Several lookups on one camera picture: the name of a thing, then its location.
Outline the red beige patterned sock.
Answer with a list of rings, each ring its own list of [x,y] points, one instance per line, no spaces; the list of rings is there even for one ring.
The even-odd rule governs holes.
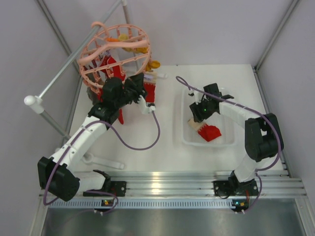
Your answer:
[[[148,72],[144,74],[144,88],[147,92],[145,100],[147,103],[155,103],[156,83],[157,83],[156,72]]]

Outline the pink round clip hanger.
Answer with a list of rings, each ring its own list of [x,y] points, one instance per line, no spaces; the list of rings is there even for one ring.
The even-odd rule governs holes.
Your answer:
[[[84,84],[90,90],[99,95],[107,76],[105,70],[115,65],[120,65],[123,72],[125,68],[135,64],[135,71],[131,74],[138,74],[145,71],[148,61],[151,60],[151,45],[148,34],[138,26],[131,24],[118,24],[107,27],[104,23],[93,22],[92,27],[96,33],[83,47],[81,55],[77,60]],[[107,42],[106,38],[118,38],[122,33],[129,36],[126,42]],[[148,47],[147,54],[126,52],[123,48]]]

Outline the mustard yellow sock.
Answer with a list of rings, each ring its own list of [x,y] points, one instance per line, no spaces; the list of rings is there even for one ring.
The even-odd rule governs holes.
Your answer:
[[[137,54],[147,54],[149,52],[149,48],[148,47],[140,47],[140,48],[136,48],[135,52]]]
[[[151,72],[154,69],[158,69],[160,67],[160,62],[157,60],[150,60],[148,61],[146,67],[145,67],[145,71],[147,72]]]

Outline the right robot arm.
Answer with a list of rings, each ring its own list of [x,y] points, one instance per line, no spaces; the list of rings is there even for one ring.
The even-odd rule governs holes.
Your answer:
[[[230,196],[259,196],[260,191],[254,179],[259,171],[268,169],[260,164],[268,158],[279,159],[284,148],[276,115],[263,115],[237,103],[232,95],[222,94],[216,83],[205,86],[203,90],[190,88],[189,94],[196,97],[189,106],[192,113],[189,125],[207,141],[214,129],[205,121],[214,114],[231,119],[244,130],[246,154],[227,180],[214,182],[215,195],[223,199]]]

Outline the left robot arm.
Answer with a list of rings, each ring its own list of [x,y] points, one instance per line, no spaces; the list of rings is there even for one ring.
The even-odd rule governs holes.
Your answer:
[[[81,127],[49,158],[42,157],[38,164],[40,187],[67,202],[78,192],[96,191],[107,195],[111,191],[109,175],[99,170],[75,176],[76,165],[89,148],[118,119],[120,109],[127,104],[137,103],[146,107],[147,93],[144,88],[144,73],[126,78],[113,77],[102,87],[101,101],[88,112]]]

